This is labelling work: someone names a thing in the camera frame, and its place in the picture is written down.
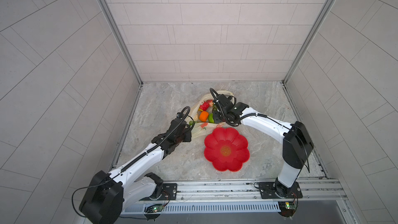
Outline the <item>orange toy fruit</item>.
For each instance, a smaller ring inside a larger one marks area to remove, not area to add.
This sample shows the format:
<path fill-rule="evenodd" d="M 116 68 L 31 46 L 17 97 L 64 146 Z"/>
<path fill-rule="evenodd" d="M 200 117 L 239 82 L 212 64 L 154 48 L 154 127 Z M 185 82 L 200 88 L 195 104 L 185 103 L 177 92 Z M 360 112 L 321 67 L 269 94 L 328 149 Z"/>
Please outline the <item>orange toy fruit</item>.
<path fill-rule="evenodd" d="M 209 116 L 209 112 L 203 111 L 203 112 L 201 112 L 200 115 L 199 115 L 199 120 L 200 120 L 201 122 L 207 122 L 208 116 Z"/>

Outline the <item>translucent yellowish plastic bag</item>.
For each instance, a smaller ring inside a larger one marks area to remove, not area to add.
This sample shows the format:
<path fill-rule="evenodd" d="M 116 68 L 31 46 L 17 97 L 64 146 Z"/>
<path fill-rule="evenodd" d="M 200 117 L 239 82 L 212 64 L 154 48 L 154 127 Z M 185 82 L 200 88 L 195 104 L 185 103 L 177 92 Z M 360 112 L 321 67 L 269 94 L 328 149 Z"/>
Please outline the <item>translucent yellowish plastic bag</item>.
<path fill-rule="evenodd" d="M 194 124 L 194 127 L 191 131 L 192 139 L 198 138 L 200 136 L 207 136 L 213 132 L 216 128 L 223 127 L 225 122 L 216 122 L 213 120 L 212 110 L 214 109 L 213 103 L 210 103 L 214 100 L 211 93 L 204 95 L 198 104 L 196 104 L 190 112 L 190 116 L 192 117 L 192 121 L 190 121 L 190 125 Z"/>

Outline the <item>red flower-shaped plate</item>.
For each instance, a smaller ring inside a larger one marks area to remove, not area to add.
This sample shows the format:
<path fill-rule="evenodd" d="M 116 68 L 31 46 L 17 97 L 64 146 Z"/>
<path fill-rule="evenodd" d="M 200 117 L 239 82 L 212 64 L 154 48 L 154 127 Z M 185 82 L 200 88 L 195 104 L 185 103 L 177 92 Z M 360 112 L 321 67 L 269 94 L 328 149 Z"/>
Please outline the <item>red flower-shaped plate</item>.
<path fill-rule="evenodd" d="M 238 172 L 250 159 L 247 139 L 234 128 L 216 128 L 204 140 L 204 157 L 220 172 Z"/>

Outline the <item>green toy apple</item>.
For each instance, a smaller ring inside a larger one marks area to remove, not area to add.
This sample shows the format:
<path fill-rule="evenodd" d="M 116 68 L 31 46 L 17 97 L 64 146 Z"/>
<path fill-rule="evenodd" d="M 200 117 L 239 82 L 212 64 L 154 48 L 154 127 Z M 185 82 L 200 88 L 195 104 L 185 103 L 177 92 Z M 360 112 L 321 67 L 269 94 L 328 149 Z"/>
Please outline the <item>green toy apple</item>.
<path fill-rule="evenodd" d="M 209 114 L 209 116 L 208 116 L 208 122 L 209 122 L 209 123 L 215 123 L 214 118 L 213 118 L 213 114 Z"/>

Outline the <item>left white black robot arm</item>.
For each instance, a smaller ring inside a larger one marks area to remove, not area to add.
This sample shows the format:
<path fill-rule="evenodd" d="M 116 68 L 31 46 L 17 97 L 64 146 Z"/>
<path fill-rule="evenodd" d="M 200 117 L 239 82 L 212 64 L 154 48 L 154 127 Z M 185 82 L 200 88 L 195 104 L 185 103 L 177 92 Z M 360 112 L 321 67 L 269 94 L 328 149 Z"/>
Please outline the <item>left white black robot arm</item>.
<path fill-rule="evenodd" d="M 113 224 L 137 201 L 159 198 L 163 180 L 147 170 L 170 155 L 180 143 L 191 141 L 193 126 L 185 121 L 189 113 L 190 107 L 184 107 L 165 133 L 154 137 L 124 165 L 109 172 L 97 172 L 89 186 L 84 187 L 86 192 L 79 207 L 73 208 L 76 214 L 93 224 Z"/>

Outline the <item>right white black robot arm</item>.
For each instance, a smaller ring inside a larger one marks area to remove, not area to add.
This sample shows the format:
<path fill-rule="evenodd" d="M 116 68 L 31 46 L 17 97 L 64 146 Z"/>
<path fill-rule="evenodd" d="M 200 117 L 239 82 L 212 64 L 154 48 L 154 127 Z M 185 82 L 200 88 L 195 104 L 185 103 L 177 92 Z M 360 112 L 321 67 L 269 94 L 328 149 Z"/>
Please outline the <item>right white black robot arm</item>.
<path fill-rule="evenodd" d="M 292 194 L 293 186 L 303 170 L 309 169 L 308 158 L 314 149 L 314 143 L 305 127 L 299 121 L 283 122 L 259 113 L 247 104 L 238 102 L 236 97 L 218 93 L 209 89 L 216 110 L 216 120 L 231 127 L 243 124 L 259 130 L 280 142 L 283 146 L 283 167 L 272 186 L 279 198 Z"/>

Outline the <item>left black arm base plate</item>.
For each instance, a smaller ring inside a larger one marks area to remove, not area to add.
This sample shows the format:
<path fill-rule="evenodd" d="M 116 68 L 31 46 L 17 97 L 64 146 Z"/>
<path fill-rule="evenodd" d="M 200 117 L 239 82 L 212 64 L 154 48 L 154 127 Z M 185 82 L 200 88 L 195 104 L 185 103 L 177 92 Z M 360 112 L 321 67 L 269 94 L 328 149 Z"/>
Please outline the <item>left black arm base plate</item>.
<path fill-rule="evenodd" d="M 150 196 L 146 198 L 140 199 L 140 201 L 171 201 L 176 200 L 177 195 L 177 187 L 176 183 L 164 183 L 162 186 L 161 193 L 158 197 Z"/>

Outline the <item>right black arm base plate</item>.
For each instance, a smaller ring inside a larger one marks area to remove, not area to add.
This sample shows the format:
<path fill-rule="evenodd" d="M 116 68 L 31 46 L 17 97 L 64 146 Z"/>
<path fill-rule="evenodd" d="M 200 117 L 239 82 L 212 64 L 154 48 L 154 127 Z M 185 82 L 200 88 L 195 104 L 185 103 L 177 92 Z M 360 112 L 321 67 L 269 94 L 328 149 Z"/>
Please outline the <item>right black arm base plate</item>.
<path fill-rule="evenodd" d="M 262 199 L 301 199 L 303 194 L 296 181 L 290 188 L 286 187 L 278 180 L 275 182 L 259 182 L 258 190 Z"/>

